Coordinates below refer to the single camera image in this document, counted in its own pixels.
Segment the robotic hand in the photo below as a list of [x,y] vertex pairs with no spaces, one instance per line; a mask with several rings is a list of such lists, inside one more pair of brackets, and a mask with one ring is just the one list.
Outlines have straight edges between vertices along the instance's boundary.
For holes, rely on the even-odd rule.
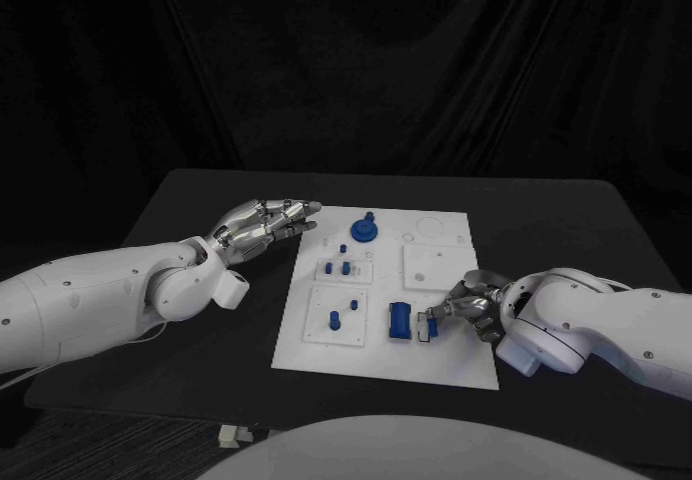
[[541,364],[577,373],[594,353],[637,383],[692,400],[691,311],[692,295],[555,268],[516,282],[470,271],[425,314],[428,322],[466,318],[484,342],[503,328],[496,354],[526,376]]
[[0,373],[49,366],[128,343],[156,325],[235,309],[249,284],[228,270],[274,240],[311,230],[317,202],[252,200],[210,234],[48,262],[0,283]]

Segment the blue object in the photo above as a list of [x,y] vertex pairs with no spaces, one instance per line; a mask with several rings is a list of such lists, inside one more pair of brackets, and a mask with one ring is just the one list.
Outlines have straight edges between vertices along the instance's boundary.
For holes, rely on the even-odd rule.
[[437,337],[437,318],[428,318],[428,336]]
[[358,220],[350,227],[350,236],[360,243],[368,243],[378,236],[378,226],[375,225],[375,215],[368,212],[363,220]]
[[339,321],[339,312],[332,312],[329,314],[329,328],[334,330],[334,332],[342,328],[342,322]]
[[389,304],[389,337],[411,340],[411,305],[408,303]]

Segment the white round object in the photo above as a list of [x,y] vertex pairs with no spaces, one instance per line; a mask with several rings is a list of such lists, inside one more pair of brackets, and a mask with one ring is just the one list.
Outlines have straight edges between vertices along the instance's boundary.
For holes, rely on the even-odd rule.
[[415,228],[424,237],[437,238],[444,232],[444,223],[434,217],[425,217],[418,220]]
[[605,460],[477,423],[350,417],[281,433],[229,457],[199,480],[643,479]]

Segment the white board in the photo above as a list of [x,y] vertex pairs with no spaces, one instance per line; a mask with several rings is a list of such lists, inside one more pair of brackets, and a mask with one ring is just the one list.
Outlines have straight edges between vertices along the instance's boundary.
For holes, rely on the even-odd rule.
[[[350,226],[368,211],[375,214],[379,233],[372,242],[359,243]],[[497,390],[490,345],[479,340],[466,320],[447,320],[430,343],[419,342],[417,335],[418,312],[440,304],[464,273],[479,268],[466,214],[326,206],[310,218],[317,228],[303,235],[300,243],[272,368]],[[438,248],[411,247],[417,245]],[[435,258],[425,262],[432,254]],[[352,265],[349,278],[342,273],[345,261]],[[327,262],[330,275],[324,273]],[[414,283],[415,290],[405,288],[407,270],[412,274],[409,288],[411,282],[427,286]],[[424,275],[422,281],[415,279],[417,273]],[[311,300],[316,287],[336,289],[327,296],[333,305],[323,305],[317,297]],[[365,335],[353,339],[355,332],[362,332],[360,317],[353,316],[358,320],[345,325],[345,316],[342,328],[333,331],[329,312],[339,310],[349,315],[347,299],[360,291],[366,298],[365,305],[359,303]],[[394,302],[411,305],[411,340],[389,338]],[[316,341],[313,332],[323,335],[323,341]]]

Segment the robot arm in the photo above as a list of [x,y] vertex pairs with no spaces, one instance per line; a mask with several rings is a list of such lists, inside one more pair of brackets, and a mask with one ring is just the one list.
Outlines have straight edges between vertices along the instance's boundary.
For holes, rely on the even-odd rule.
[[0,283],[0,373],[76,360],[156,325],[192,318],[213,299],[235,309],[249,284],[228,270],[268,244],[316,227],[317,202],[251,201],[206,238],[48,262]]
[[[594,353],[637,383],[692,400],[691,295],[631,290],[569,268],[516,282],[476,270],[460,284],[464,296],[450,292],[428,318],[464,316],[484,341],[500,337],[499,319],[506,335],[496,353],[523,375],[541,364],[577,373]],[[473,302],[483,308],[466,316],[460,307]]]

